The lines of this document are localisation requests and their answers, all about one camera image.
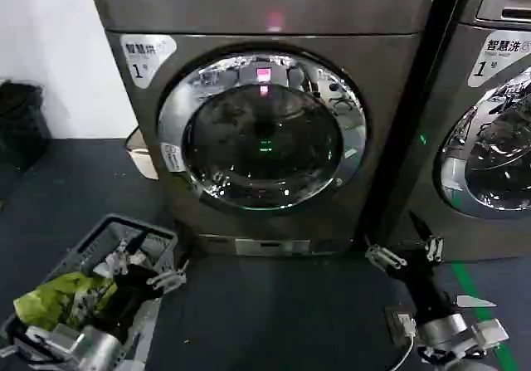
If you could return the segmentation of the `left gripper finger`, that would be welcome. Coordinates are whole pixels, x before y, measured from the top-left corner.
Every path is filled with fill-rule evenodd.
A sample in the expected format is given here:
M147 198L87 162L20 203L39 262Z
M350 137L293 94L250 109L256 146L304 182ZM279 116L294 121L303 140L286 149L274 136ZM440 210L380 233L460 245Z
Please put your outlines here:
M133 238L121 239L116 249L105 258L103 276L125 276L129 273L129 266L141 266L146 260L140 249L145 238L146 232L141 232Z
M148 286L154 290L163 289L163 291L173 291L185 285L188 281L186 270L188 268L189 260L186 260L182 266L176 270L165 271L155 277L149 278L146 281Z

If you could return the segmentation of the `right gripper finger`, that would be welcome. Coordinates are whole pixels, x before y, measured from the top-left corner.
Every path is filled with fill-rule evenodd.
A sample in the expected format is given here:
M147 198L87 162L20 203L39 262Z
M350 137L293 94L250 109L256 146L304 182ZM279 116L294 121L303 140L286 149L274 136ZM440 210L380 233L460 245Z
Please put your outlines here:
M371 242L367 235L365 235L363 239L367 244L365 257L379 270L387 270L388 268L393 270L401 270L407 266L407 261L405 259L401 258L399 255L390 251L386 247L382 247L377 243Z
M430 262L441 263L443 258L444 239L436 236L427 223L417 216L413 211L409 212L412 224L422 241L426 251L427 260Z

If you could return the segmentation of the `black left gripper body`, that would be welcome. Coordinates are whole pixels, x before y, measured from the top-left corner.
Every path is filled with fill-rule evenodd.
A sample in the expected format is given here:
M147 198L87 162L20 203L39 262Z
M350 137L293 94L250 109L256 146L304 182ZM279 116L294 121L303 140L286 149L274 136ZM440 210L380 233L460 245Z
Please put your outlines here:
M130 266L126 275L116 276L116 291L98 313L98 330L116 339L127 339L142 304L160 297L160 289L148 283L156 276L156 271L137 265Z

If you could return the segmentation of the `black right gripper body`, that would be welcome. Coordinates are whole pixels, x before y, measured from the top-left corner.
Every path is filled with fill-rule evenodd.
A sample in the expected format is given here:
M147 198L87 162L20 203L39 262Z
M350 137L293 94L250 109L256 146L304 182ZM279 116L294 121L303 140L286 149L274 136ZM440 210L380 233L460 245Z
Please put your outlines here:
M401 258L407 264L399 269L389 266L387 274L406 286L416 308L417 323L426 324L452 315L453 305L434 281L433 269L437 263L428 260L425 250L406 251Z

